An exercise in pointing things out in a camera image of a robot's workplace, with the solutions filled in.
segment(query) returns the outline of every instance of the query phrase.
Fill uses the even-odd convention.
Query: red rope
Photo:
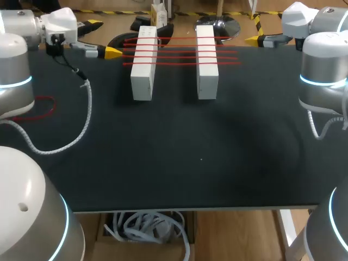
[[[230,36],[197,36],[197,37],[134,37],[134,38],[129,38],[125,39],[125,42],[128,41],[133,41],[137,39],[159,39],[159,40],[171,40],[171,39],[176,39],[176,40],[184,40],[184,39],[199,39],[199,38],[214,38],[214,39],[231,39],[232,37]]]
[[[165,50],[136,50],[136,49],[130,49],[130,48],[124,48],[124,52],[158,52],[158,53],[237,53],[237,51],[227,51],[227,50],[216,50],[216,51],[197,51],[197,50],[192,50],[192,51],[179,51],[179,50],[170,50],[170,51],[165,51]]]
[[[156,65],[178,65],[178,66],[182,66],[182,65],[197,65],[197,64],[220,64],[220,65],[238,65],[241,64],[241,62],[239,61],[221,61],[221,62],[217,62],[217,63],[123,63],[124,66],[127,65],[133,65],[133,64],[156,64]]]
[[[218,46],[218,47],[231,47],[233,45],[152,45],[148,43],[124,43],[123,46],[168,46],[168,47],[197,47],[197,46]]]
[[[237,57],[224,57],[224,56],[139,56],[139,55],[123,55],[125,58],[163,58],[163,59],[196,59],[196,58],[218,58],[227,60],[237,60]]]
[[[55,99],[52,96],[36,96],[35,97],[36,101],[45,101],[45,100],[50,100],[53,101],[53,107],[49,110],[49,112],[42,114],[42,115],[38,115],[38,116],[32,116],[32,117],[14,117],[12,120],[13,121],[36,121],[36,120],[41,120],[45,117],[48,117],[50,115],[53,114],[53,112],[55,111],[56,108],[56,102]]]

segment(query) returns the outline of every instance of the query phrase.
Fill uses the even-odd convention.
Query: white block
[[[197,50],[213,51],[213,52],[197,52],[197,63],[217,63],[215,39],[214,38],[198,38],[202,36],[214,37],[213,26],[197,26]],[[198,99],[212,100],[216,99],[218,91],[219,70],[217,64],[197,64],[197,92]]]
[[[156,26],[141,26],[134,56],[145,56],[134,58],[134,63],[155,63],[157,56],[157,29]],[[155,64],[133,64],[130,80],[132,82],[133,99],[136,101],[150,101],[152,98]]]

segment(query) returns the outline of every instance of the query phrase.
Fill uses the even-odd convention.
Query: white cable
[[[321,131],[321,134],[318,135],[318,133],[316,132],[316,129],[315,129],[315,125],[314,125],[314,121],[313,121],[313,117],[312,117],[312,112],[310,110],[307,111],[308,112],[308,119],[309,119],[309,124],[310,124],[310,127],[312,129],[312,132],[313,132],[313,135],[314,137],[317,139],[317,140],[322,140],[325,135],[326,135],[326,132],[327,130],[329,129],[330,125],[333,124],[334,122],[342,122],[344,121],[344,118],[343,117],[334,117],[334,118],[331,118],[329,119],[325,125],[324,125],[324,128],[322,129]]]
[[[83,129],[82,129],[81,133],[77,136],[77,138],[74,139],[71,143],[65,145],[62,148],[58,148],[58,149],[52,150],[52,151],[41,151],[41,150],[37,149],[34,146],[34,144],[32,143],[29,135],[27,134],[27,132],[20,125],[18,125],[16,122],[9,121],[9,120],[0,120],[0,124],[9,124],[9,125],[15,127],[22,134],[22,136],[24,137],[24,140],[28,144],[29,148],[33,152],[35,152],[37,154],[40,154],[40,155],[52,155],[52,154],[56,154],[56,153],[62,152],[64,150],[70,148],[71,146],[75,145],[83,137],[83,135],[85,134],[85,132],[86,132],[86,130],[88,128],[89,122],[91,120],[91,114],[92,114],[92,88],[91,88],[91,84],[90,84],[88,79],[85,80],[84,85],[82,85],[81,87],[84,87],[84,86],[87,88],[87,94],[88,94],[88,108],[87,108],[86,123],[83,126]]]
[[[162,244],[167,242],[171,236],[171,234],[168,235],[168,231],[173,232],[174,231],[173,226],[176,226],[180,230],[180,233],[175,234],[175,237],[182,235],[184,239],[184,244],[185,244],[185,257],[183,260],[188,261],[190,257],[190,244],[189,244],[189,240],[184,228],[185,219],[180,212],[175,212],[175,213],[177,213],[181,217],[183,224],[180,224],[175,219],[158,212],[136,212],[131,217],[129,217],[123,224],[123,232],[126,238],[121,237],[118,231],[118,229],[121,227],[121,223],[125,214],[124,212],[120,213],[120,219],[122,218],[121,221],[118,219],[119,213],[118,212],[114,213],[114,218],[113,218],[114,231],[112,231],[106,224],[104,225],[104,228],[115,239],[121,242],[132,241],[132,242],[152,242],[152,243]],[[156,228],[156,226],[162,222],[165,222],[168,227],[167,232],[165,233],[164,236],[156,238],[146,233],[146,232],[153,231]]]

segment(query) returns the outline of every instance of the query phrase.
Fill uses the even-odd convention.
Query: black table
[[[85,137],[38,156],[0,126],[0,144],[30,155],[76,212],[318,204],[346,175],[346,134],[335,125],[314,139],[298,101],[301,53],[293,46],[235,50],[243,64],[220,66],[216,100],[197,100],[196,67],[158,66],[150,102],[132,100],[131,69],[121,59],[67,50],[92,84]],[[52,150],[80,133],[86,91],[44,52],[31,53],[30,66],[35,94],[53,96],[57,110],[21,125],[39,149]],[[328,119],[314,117],[319,128]]]

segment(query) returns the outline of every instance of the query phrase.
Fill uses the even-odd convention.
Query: table leg
[[[306,254],[305,249],[305,228],[296,237],[294,242],[289,246],[285,252],[286,261],[300,261],[302,257]]]

